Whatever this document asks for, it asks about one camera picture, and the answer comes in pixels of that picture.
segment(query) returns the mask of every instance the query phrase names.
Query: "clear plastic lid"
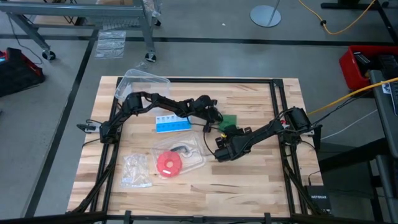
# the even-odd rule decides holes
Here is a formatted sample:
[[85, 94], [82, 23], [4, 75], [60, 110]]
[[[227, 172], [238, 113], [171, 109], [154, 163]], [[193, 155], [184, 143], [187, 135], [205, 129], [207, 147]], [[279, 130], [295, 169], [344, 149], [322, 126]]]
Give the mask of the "clear plastic lid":
[[162, 179], [184, 174], [206, 163], [200, 137], [194, 131], [157, 142], [150, 151], [157, 174]]
[[[117, 99], [124, 101], [128, 94], [138, 91], [158, 93], [162, 96], [169, 97], [170, 80], [140, 70], [130, 69], [124, 74], [114, 95]], [[146, 100], [142, 101], [144, 107], [149, 104], [150, 103]], [[154, 111], [157, 115], [162, 115], [162, 110], [160, 108], [155, 108], [151, 111]]]

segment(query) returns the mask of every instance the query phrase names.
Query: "yellow cable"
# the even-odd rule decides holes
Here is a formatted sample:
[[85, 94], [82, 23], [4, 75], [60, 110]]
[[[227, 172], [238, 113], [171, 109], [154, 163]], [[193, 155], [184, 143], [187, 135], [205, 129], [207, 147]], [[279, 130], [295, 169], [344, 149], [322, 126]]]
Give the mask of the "yellow cable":
[[[308, 6], [306, 6], [301, 0], [298, 0], [298, 1], [300, 2], [300, 4], [301, 4], [302, 6], [304, 6], [306, 9], [308, 9], [308, 10], [309, 10], [310, 12], [312, 12], [314, 15], [316, 15], [316, 16], [319, 18], [320, 21], [323, 21], [322, 17], [319, 16], [314, 10], [312, 10], [312, 9], [310, 9]], [[328, 30], [328, 28], [326, 27], [326, 24], [323, 24], [322, 26], [323, 26], [323, 28], [325, 28], [326, 32], [328, 32], [328, 34], [330, 34], [330, 35], [337, 35], [337, 34], [340, 34], [340, 33], [344, 32], [344, 31], [348, 30], [351, 26], [353, 26], [356, 22], [358, 22], [358, 21], [365, 15], [365, 13], [367, 13], [367, 11], [371, 8], [371, 6], [372, 6], [375, 2], [376, 2], [376, 0], [373, 0], [373, 1], [369, 4], [369, 6], [365, 9], [365, 11], [363, 11], [362, 14], [361, 14], [358, 18], [356, 18], [356, 20], [354, 20], [354, 22], [352, 22], [350, 25], [348, 25], [348, 27], [345, 27], [344, 29], [342, 29], [342, 30], [340, 30], [340, 31], [338, 31], [338, 32], [330, 32], [330, 31]]]
[[349, 98], [349, 97], [351, 97], [351, 96], [353, 96], [353, 95], [355, 95], [355, 94], [357, 94], [357, 93], [360, 93], [360, 92], [362, 92], [362, 91], [365, 91], [365, 90], [368, 90], [368, 89], [371, 89], [371, 88], [374, 88], [374, 87], [377, 87], [377, 86], [381, 86], [381, 85], [386, 84], [386, 83], [395, 82], [395, 81], [398, 81], [398, 78], [392, 78], [392, 79], [390, 79], [390, 80], [386, 80], [386, 81], [383, 81], [383, 82], [379, 82], [379, 83], [376, 83], [376, 84], [369, 85], [369, 86], [367, 86], [367, 87], [358, 89], [358, 90], [356, 90], [356, 91], [354, 91], [354, 92], [352, 92], [352, 93], [350, 93], [350, 94], [347, 94], [347, 95], [341, 97], [340, 99], [338, 99], [338, 100], [336, 100], [336, 101], [334, 101], [334, 102], [329, 103], [328, 105], [326, 105], [326, 106], [324, 106], [324, 107], [322, 107], [322, 108], [319, 108], [319, 109], [317, 109], [317, 110], [315, 110], [315, 111], [312, 111], [312, 112], [308, 113], [308, 115], [311, 115], [311, 114], [314, 114], [314, 113], [316, 113], [316, 112], [318, 112], [318, 111], [321, 111], [321, 110], [324, 110], [324, 109], [326, 109], [326, 108], [329, 108], [329, 107], [331, 107], [331, 106], [337, 104], [337, 103], [340, 102], [341, 100], [345, 100], [345, 99], [347, 99], [347, 98]]

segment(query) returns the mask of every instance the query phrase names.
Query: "red toolbox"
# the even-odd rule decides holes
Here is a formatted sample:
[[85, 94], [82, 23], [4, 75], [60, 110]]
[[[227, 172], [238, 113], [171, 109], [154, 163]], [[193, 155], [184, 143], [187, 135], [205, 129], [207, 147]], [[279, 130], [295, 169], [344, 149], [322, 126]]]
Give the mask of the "red toolbox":
[[0, 97], [25, 90], [44, 82], [42, 69], [19, 49], [7, 48], [0, 53]]
[[398, 47], [360, 46], [348, 47], [348, 51], [340, 58], [340, 66], [349, 89], [357, 90], [370, 85], [368, 78], [363, 77], [356, 64], [354, 52], [361, 52], [365, 57], [372, 58], [378, 54], [396, 54]]

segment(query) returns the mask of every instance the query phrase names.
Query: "metal cart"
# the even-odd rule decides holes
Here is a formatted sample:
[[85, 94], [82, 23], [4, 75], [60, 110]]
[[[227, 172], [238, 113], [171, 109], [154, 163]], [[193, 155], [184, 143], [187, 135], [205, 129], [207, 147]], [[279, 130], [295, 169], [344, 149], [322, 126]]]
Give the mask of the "metal cart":
[[[10, 2], [0, 0], [0, 11], [7, 15], [26, 32], [26, 34], [43, 49], [43, 58], [55, 59], [55, 53], [44, 38], [37, 32], [39, 27], [50, 28], [82, 28], [82, 29], [103, 29], [103, 24], [108, 27], [112, 22], [115, 24], [111, 29], [141, 30], [148, 53], [145, 58], [150, 62], [156, 61], [155, 46], [152, 40], [154, 26], [161, 23], [155, 17], [149, 15], [144, 7], [143, 0], [134, 1], [131, 5], [105, 5], [105, 4], [64, 4], [64, 3], [41, 3], [41, 2]], [[74, 26], [62, 25], [41, 25], [33, 24], [24, 15], [37, 16], [64, 16], [78, 17], [79, 24]]]

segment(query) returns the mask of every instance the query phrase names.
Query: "black electronic device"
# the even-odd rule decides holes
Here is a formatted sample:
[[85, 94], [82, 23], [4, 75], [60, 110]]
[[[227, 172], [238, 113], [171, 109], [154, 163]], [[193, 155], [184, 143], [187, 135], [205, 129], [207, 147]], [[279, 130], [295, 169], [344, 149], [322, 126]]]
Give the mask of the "black electronic device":
[[368, 71], [373, 66], [372, 61], [365, 57], [365, 55], [363, 55], [361, 52], [354, 52], [354, 57], [357, 62], [359, 71], [363, 76], [366, 77], [366, 74], [368, 74]]
[[331, 213], [329, 194], [324, 186], [305, 186], [305, 190], [321, 210]]

